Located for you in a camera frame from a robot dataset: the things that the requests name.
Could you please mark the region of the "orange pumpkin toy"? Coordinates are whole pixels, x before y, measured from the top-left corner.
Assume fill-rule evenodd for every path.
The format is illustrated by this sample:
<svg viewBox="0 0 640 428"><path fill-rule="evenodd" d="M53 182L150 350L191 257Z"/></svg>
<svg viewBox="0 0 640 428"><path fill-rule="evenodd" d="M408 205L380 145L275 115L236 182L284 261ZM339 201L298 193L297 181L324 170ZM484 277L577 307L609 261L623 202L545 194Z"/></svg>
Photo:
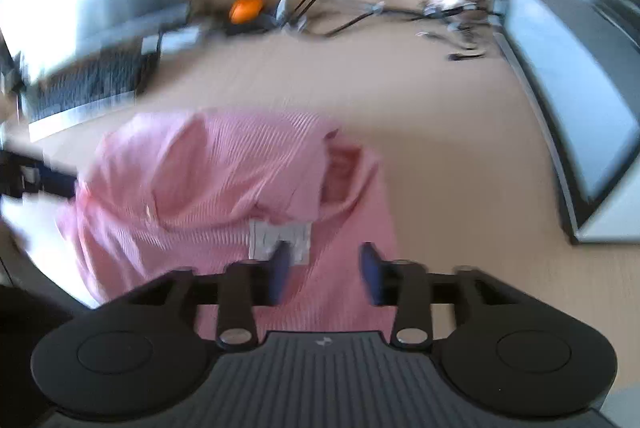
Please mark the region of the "orange pumpkin toy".
<svg viewBox="0 0 640 428"><path fill-rule="evenodd" d="M232 24L248 24L264 10L266 0L234 0L229 10Z"/></svg>

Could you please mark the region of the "right computer monitor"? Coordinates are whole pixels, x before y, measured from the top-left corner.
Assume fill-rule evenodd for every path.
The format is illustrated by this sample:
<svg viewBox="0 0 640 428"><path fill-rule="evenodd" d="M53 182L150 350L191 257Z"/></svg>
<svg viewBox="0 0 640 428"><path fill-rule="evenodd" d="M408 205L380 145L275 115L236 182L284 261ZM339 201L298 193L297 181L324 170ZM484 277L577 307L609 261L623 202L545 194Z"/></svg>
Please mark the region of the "right computer monitor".
<svg viewBox="0 0 640 428"><path fill-rule="evenodd" d="M575 244L639 239L639 0L506 0L501 46L538 111Z"/></svg>

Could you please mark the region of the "black power adapter box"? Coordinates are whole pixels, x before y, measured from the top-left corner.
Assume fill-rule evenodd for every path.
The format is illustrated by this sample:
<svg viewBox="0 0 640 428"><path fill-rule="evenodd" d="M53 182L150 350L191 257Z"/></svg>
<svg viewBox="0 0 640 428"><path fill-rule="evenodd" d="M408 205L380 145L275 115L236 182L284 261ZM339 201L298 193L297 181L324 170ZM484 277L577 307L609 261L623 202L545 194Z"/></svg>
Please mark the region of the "black power adapter box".
<svg viewBox="0 0 640 428"><path fill-rule="evenodd" d="M221 32L225 36L253 36L253 34L263 34L279 28L277 19L272 13L260 12L249 21L235 24L227 12L221 10L217 17L220 22Z"/></svg>

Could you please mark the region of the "black keyboard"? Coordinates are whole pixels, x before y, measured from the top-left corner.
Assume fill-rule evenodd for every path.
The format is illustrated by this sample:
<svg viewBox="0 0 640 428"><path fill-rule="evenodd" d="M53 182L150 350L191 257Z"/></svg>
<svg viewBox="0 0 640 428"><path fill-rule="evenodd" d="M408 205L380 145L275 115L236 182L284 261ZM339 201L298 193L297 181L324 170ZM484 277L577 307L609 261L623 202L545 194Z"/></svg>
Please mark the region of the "black keyboard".
<svg viewBox="0 0 640 428"><path fill-rule="evenodd" d="M148 86L160 52L106 50L32 84L23 95L33 142L130 104Z"/></svg>

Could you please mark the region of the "pink striped garment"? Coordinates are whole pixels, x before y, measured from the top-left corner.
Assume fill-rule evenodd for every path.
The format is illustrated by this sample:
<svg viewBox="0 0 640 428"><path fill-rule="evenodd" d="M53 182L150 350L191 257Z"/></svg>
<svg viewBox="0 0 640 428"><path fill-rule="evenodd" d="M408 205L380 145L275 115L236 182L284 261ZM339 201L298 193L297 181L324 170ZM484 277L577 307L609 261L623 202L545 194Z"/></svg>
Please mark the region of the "pink striped garment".
<svg viewBox="0 0 640 428"><path fill-rule="evenodd" d="M107 302L177 269L222 272L280 239L292 269L258 330L388 333L360 273L371 243L396 255L382 160L326 118L213 109L142 114L108 133L58 216L79 272Z"/></svg>

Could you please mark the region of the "white power strip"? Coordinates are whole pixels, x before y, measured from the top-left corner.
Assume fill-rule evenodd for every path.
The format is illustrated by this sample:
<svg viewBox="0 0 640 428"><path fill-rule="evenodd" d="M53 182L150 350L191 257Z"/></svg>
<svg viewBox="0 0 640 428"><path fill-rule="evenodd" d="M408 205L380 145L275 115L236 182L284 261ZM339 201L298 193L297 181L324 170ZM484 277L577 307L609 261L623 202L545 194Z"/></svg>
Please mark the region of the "white power strip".
<svg viewBox="0 0 640 428"><path fill-rule="evenodd" d="M205 29L202 26L186 26L179 29L172 29L152 36L146 36L141 42L141 53L160 55L170 55L189 50L198 45L205 36Z"/></svg>

